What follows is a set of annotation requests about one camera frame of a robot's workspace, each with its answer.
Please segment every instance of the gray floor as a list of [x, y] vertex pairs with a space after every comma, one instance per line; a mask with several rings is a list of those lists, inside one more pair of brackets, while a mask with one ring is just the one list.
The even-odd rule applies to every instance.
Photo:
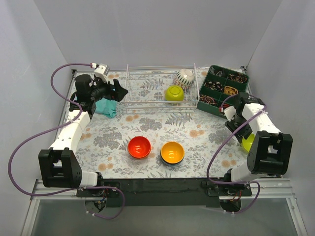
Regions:
[[[248, 204], [251, 200], [242, 200]], [[116, 208], [104, 210], [108, 215]], [[245, 213], [231, 216], [202, 206], [125, 207], [114, 220], [86, 214], [82, 200], [42, 200], [32, 236], [266, 236], [297, 235], [285, 199], [259, 199]]]

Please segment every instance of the yellow bowl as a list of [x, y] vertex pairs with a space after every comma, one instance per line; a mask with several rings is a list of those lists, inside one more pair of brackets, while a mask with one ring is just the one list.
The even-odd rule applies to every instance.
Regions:
[[184, 91], [177, 85], [170, 86], [166, 91], [165, 99], [166, 101], [183, 101]]
[[178, 142], [168, 142], [161, 149], [161, 157], [168, 164], [178, 164], [184, 156], [184, 148]]
[[242, 139], [242, 147], [247, 151], [250, 152], [252, 143], [254, 142], [255, 135], [253, 133], [247, 139]]

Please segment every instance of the white bowl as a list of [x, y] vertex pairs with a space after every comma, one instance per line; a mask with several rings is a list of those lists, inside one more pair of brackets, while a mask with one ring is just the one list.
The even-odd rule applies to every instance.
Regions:
[[193, 84], [195, 76], [191, 70], [181, 69], [175, 76], [175, 85], [186, 89]]

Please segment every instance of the green bowl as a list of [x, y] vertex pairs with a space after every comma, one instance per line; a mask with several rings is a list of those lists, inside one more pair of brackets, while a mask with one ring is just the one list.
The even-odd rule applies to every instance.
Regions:
[[184, 91], [177, 85], [170, 86], [165, 94], [166, 101], [183, 101]]

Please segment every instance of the white wall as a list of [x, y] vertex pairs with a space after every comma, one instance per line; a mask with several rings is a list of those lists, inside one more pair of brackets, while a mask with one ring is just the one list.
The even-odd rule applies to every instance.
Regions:
[[281, 0], [34, 0], [67, 61], [247, 65]]
[[[33, 0], [2, 0], [0, 15], [0, 235], [17, 236], [30, 197], [10, 182], [8, 159], [21, 141], [59, 123], [63, 101], [50, 88], [50, 75], [66, 61]], [[69, 69], [56, 76], [63, 93], [69, 82]], [[54, 135], [26, 144], [13, 160], [13, 174], [24, 189], [32, 191], [40, 176], [38, 152]]]
[[309, 235], [315, 235], [315, 2], [284, 0], [248, 66], [253, 93], [293, 136], [287, 176]]

